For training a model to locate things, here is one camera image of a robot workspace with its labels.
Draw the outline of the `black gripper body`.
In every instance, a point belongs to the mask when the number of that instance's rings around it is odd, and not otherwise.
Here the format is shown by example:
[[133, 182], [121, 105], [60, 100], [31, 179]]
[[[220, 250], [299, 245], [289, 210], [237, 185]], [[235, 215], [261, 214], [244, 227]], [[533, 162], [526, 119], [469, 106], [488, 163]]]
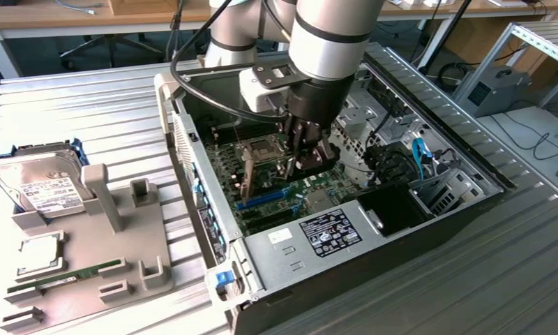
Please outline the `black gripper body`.
[[288, 90], [288, 111], [297, 118], [328, 127], [344, 107], [354, 75], [341, 80], [311, 79]]

